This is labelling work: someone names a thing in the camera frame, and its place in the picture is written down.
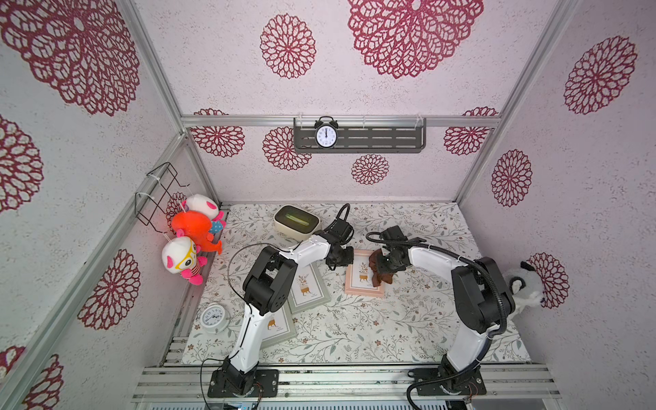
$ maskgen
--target orange plush toy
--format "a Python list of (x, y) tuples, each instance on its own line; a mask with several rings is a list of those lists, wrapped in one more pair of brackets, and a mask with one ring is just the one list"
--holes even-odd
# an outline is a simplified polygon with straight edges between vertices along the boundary
[(203, 252), (221, 253), (223, 247), (221, 241), (212, 243), (214, 235), (209, 233), (212, 221), (200, 212), (186, 211), (176, 214), (171, 220), (171, 227), (178, 233), (182, 231), (183, 236), (188, 236), (194, 243), (203, 249)]

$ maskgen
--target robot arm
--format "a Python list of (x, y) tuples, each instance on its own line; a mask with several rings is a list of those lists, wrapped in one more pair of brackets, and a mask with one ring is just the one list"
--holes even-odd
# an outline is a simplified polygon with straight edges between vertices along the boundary
[[(345, 209), (346, 215), (341, 219)], [(349, 209), (349, 204), (343, 206), (328, 228), (315, 232), (293, 249), (267, 246), (260, 252), (243, 282), (244, 319), (235, 347), (223, 361), (224, 389), (238, 396), (251, 391), (264, 330), (273, 313), (287, 301), (298, 268), (317, 260), (325, 260), (332, 270), (353, 263), (353, 247), (342, 247), (353, 236), (353, 227), (346, 221)], [(277, 271), (275, 278), (267, 273), (274, 270)]]
[(497, 264), (487, 257), (468, 260), (429, 245), (425, 239), (408, 239), (398, 226), (369, 232), (367, 239), (383, 244), (388, 251), (372, 255), (369, 265), (374, 271), (389, 274), (416, 266), (453, 284), (456, 312), (462, 324), (451, 349), (442, 357), (440, 376), (453, 376), (442, 384), (444, 390), (463, 390), (462, 386), (470, 382), (478, 362), (487, 353), (492, 336), (505, 332), (506, 318), (515, 309)]

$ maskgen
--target stuffed toy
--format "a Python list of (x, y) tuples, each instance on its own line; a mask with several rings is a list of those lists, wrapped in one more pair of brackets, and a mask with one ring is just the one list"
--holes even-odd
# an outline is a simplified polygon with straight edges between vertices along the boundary
[(222, 251), (221, 241), (212, 243), (214, 235), (209, 233), (212, 228), (212, 221), (200, 212), (196, 211), (183, 211), (177, 213), (171, 219), (171, 227), (176, 235), (188, 236), (194, 243), (203, 248), (203, 252), (217, 252)]
[(178, 236), (169, 241), (162, 249), (162, 263), (172, 273), (179, 273), (192, 285), (201, 285), (201, 266), (207, 264), (207, 258), (196, 256), (201, 247), (197, 246), (190, 237)]
[(544, 285), (534, 267), (522, 262), (519, 268), (507, 271), (503, 278), (515, 300), (515, 311), (508, 319), (521, 313), (526, 306), (540, 306), (544, 298)]
[(182, 206), (185, 211), (196, 211), (207, 216), (212, 221), (212, 228), (209, 229), (210, 234), (217, 234), (226, 226), (226, 221), (223, 220), (223, 211), (219, 211), (218, 205), (204, 195), (192, 195), (182, 202)]

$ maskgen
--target pink picture frame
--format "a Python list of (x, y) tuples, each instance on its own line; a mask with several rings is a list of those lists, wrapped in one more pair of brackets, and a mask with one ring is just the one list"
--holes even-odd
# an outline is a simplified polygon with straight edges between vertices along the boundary
[(353, 251), (353, 264), (346, 267), (346, 281), (344, 282), (344, 293), (347, 295), (361, 295), (384, 297), (384, 283), (373, 287), (371, 278), (373, 271), (369, 267), (369, 256), (373, 251), (355, 249)]

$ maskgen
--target black alarm clock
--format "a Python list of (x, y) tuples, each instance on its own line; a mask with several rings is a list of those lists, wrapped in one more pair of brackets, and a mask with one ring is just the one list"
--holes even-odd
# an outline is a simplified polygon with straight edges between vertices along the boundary
[[(321, 118), (330, 118), (331, 121), (326, 124)], [(316, 129), (314, 131), (314, 138), (317, 140), (317, 144), (319, 144), (320, 147), (332, 148), (337, 143), (337, 129), (339, 128), (339, 125), (330, 115), (321, 116), (314, 123), (314, 128)]]

